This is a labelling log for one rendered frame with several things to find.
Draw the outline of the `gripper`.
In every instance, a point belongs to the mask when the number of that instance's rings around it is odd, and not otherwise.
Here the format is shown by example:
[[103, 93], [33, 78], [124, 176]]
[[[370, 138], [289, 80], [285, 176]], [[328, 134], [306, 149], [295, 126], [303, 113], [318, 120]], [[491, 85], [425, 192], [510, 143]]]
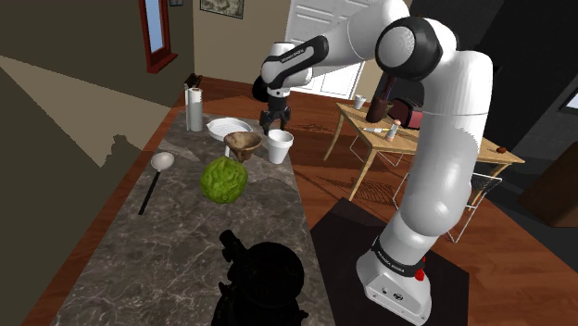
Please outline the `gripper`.
[[268, 111], [262, 111], [259, 117], [259, 125], [263, 129], [263, 133], [267, 135], [272, 124], [272, 116], [280, 117], [280, 129], [285, 130], [285, 126], [291, 119], [291, 108], [287, 106], [287, 99], [285, 97], [269, 96]]

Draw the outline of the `white foam cup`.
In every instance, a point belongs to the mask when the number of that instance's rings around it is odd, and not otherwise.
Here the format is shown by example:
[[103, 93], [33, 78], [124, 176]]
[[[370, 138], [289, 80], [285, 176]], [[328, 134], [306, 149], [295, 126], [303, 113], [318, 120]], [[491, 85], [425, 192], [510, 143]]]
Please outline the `white foam cup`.
[[273, 164], [282, 164], [293, 145], [294, 136], [283, 130], [270, 130], [268, 132], [269, 160]]

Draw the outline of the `brown funnel-shaped bowl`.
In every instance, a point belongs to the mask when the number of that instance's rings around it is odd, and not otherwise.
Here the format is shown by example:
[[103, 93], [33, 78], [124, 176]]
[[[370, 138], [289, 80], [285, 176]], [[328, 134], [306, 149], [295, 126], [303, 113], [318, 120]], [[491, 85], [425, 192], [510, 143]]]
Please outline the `brown funnel-shaped bowl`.
[[231, 132], [224, 137], [224, 143], [243, 163], [261, 146], [262, 139], [255, 132]]

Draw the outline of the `white round dish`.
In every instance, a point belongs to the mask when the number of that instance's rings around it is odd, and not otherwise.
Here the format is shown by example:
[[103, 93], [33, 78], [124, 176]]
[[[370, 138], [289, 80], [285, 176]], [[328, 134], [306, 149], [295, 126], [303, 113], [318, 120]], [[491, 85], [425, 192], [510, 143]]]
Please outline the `white round dish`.
[[249, 124], [236, 118], [213, 119], [207, 124], [207, 128], [209, 135], [221, 142], [229, 133], [253, 131]]

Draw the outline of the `green cabbage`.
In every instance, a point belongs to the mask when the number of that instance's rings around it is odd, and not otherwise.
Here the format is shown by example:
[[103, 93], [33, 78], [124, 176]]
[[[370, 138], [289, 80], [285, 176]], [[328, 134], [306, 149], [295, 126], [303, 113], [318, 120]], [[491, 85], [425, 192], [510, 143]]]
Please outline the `green cabbage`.
[[245, 190], [248, 172], [245, 166], [229, 157], [210, 162], [202, 173], [202, 194], [217, 204], [233, 203]]

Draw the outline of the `white paper towel roll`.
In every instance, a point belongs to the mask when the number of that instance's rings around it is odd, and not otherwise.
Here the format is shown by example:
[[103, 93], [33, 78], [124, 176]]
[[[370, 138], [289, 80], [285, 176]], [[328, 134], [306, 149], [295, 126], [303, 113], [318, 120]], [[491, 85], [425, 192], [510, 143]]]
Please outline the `white paper towel roll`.
[[201, 132], [203, 130], [202, 90], [191, 87], [184, 91], [186, 130]]

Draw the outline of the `wooden table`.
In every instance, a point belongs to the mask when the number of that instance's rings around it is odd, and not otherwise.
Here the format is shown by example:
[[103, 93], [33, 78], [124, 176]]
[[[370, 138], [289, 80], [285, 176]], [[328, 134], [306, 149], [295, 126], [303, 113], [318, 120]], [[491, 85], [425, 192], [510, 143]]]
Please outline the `wooden table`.
[[[420, 132], [416, 130], [401, 128], [396, 133], [394, 140], [389, 142], [385, 140], [384, 132], [367, 132], [364, 131], [364, 128], [384, 129], [392, 124], [393, 120], [391, 118], [384, 118], [382, 121], [377, 123], [369, 123], [365, 120], [365, 116], [368, 111], [367, 107], [354, 109], [353, 106], [349, 104], [337, 103], [336, 105], [339, 110], [339, 119], [332, 142], [324, 156], [324, 160], [326, 160], [333, 151], [339, 135], [341, 134], [344, 121], [347, 121], [354, 128], [357, 134], [353, 144], [357, 139], [361, 139], [369, 147], [368, 153], [364, 159], [359, 157], [352, 149], [352, 147], [349, 147], [352, 153], [363, 162], [362, 167], [359, 170], [358, 177], [348, 197], [349, 200], [352, 200], [367, 171], [371, 167], [375, 156], [379, 154], [381, 157], [384, 157], [383, 152], [400, 155], [414, 155], [416, 153]], [[486, 138], [482, 139], [477, 161], [496, 164], [496, 166], [491, 170], [490, 176], [496, 177], [501, 171], [513, 163], [524, 163], [523, 159], [510, 153], [510, 151], [506, 150], [504, 153], [500, 154], [497, 149], [497, 144], [489, 141]]]

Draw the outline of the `white panelled door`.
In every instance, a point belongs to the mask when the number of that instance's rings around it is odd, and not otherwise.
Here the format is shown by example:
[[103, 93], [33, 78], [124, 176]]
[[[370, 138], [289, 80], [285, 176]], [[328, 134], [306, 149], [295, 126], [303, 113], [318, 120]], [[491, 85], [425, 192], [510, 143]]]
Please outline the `white panelled door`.
[[[378, 0], [291, 0], [285, 40], [295, 45], [328, 31]], [[354, 99], [357, 94], [370, 101], [381, 78], [374, 60], [341, 67], [324, 67], [309, 84], [293, 91]]]

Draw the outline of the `dark brown vase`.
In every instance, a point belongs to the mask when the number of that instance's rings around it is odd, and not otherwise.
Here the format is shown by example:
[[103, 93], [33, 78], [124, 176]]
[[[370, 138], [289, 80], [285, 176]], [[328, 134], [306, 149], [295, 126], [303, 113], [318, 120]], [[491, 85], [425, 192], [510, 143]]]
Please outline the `dark brown vase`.
[[376, 123], [381, 121], [393, 107], [393, 103], [388, 100], [388, 97], [395, 79], [395, 77], [386, 73], [381, 77], [365, 118], [367, 122]]

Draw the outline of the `red toaster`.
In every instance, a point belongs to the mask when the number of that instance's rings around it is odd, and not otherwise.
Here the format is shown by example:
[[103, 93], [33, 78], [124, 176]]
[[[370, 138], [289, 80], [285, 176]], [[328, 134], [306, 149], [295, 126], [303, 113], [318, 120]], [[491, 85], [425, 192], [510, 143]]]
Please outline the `red toaster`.
[[398, 119], [405, 129], [418, 130], [421, 127], [423, 112], [421, 105], [408, 98], [394, 98], [388, 116]]

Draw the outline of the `red framed window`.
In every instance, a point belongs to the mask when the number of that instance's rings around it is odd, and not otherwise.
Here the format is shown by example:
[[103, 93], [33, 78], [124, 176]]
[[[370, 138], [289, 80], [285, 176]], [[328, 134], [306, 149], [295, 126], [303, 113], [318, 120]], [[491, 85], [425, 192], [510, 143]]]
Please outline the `red framed window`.
[[157, 74], [178, 55], [171, 49], [169, 0], [138, 0], [146, 71]]

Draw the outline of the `dark robot stand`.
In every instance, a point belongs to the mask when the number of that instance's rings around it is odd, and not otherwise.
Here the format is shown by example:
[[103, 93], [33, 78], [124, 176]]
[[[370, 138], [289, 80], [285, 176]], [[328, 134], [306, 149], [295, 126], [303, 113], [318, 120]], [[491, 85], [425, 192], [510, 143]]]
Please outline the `dark robot stand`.
[[[413, 326], [368, 299], [356, 272], [385, 222], [341, 198], [311, 229], [336, 326]], [[423, 326], [468, 326], [469, 273], [434, 251], [426, 254], [432, 313]]]

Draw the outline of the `black kettle-shaped appliance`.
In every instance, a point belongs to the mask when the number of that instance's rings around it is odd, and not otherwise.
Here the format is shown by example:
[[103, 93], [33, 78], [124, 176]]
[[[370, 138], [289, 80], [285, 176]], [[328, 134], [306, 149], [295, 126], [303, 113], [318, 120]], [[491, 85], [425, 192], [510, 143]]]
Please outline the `black kettle-shaped appliance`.
[[222, 255], [232, 265], [227, 272], [230, 283], [219, 283], [211, 326], [302, 326], [308, 313], [296, 297], [305, 273], [296, 253], [272, 242], [245, 248], [230, 230], [220, 241]]

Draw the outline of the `dark wooden cabinet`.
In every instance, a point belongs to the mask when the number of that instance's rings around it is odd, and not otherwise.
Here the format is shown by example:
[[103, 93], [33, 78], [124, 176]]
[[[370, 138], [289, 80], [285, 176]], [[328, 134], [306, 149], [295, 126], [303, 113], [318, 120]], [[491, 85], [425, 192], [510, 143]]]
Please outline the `dark wooden cabinet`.
[[578, 228], [578, 141], [524, 190], [518, 203], [549, 227]]

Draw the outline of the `dark wall picture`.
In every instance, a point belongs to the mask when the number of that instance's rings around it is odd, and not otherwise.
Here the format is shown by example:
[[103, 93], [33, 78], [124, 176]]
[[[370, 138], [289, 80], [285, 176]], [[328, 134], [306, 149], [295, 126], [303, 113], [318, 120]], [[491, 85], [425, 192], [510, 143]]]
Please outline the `dark wall picture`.
[[222, 16], [242, 19], [244, 0], [200, 0], [200, 9]]

